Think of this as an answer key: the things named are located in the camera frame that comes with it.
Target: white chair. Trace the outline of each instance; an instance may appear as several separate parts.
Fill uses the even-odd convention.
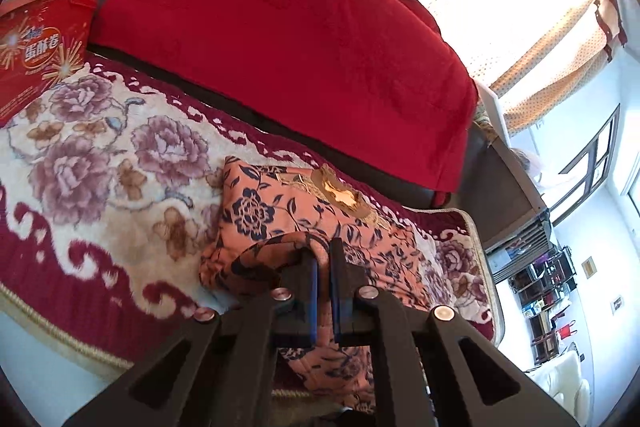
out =
[[[575,351],[555,357],[529,372],[529,378],[558,402],[585,427],[589,420],[591,391],[582,378],[580,359]]]

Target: folded clothing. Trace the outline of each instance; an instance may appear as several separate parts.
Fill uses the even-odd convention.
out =
[[[423,236],[409,220],[400,223],[379,212],[327,165],[252,166],[230,156],[222,182],[218,237],[200,265],[208,289],[242,300],[279,286],[278,271],[300,261],[300,248],[316,256],[317,346],[281,350],[308,390],[354,409],[374,408],[369,347],[334,343],[328,260],[333,237],[342,240],[348,263],[365,269],[370,284],[425,312],[440,304],[456,308],[491,339],[478,252],[471,236],[452,225],[458,211],[421,214],[420,224],[429,230]]]
[[[107,0],[90,40],[457,190],[477,92],[417,0]]]

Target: red bag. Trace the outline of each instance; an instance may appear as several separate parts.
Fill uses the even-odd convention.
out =
[[[574,324],[575,324],[575,321],[571,321],[570,323],[568,323],[567,325],[562,326],[562,328],[560,328],[558,330],[558,333],[560,333],[560,338],[561,339],[565,339],[567,337],[570,337],[574,333],[578,332],[578,330],[571,331],[571,328],[572,328],[572,326]]]

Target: tile floor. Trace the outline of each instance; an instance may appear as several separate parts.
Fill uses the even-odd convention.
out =
[[[508,281],[497,284],[498,297],[504,313],[504,338],[498,349],[523,371],[534,367],[531,350],[531,333],[520,311],[520,303],[513,294]]]

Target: metal bolt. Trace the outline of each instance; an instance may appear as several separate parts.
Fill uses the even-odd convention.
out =
[[[441,321],[450,321],[453,317],[456,316],[456,312],[448,306],[438,306],[436,309],[434,309],[433,314],[437,319],[440,319]]]
[[[198,322],[201,323],[207,323],[207,322],[211,322],[213,319],[216,318],[216,311],[213,310],[212,308],[196,308],[196,311],[193,312],[193,318],[196,319]]]
[[[275,288],[271,290],[271,297],[276,301],[288,301],[292,298],[293,293],[289,288]]]
[[[363,299],[375,299],[380,292],[375,286],[362,286],[358,289],[358,295]]]

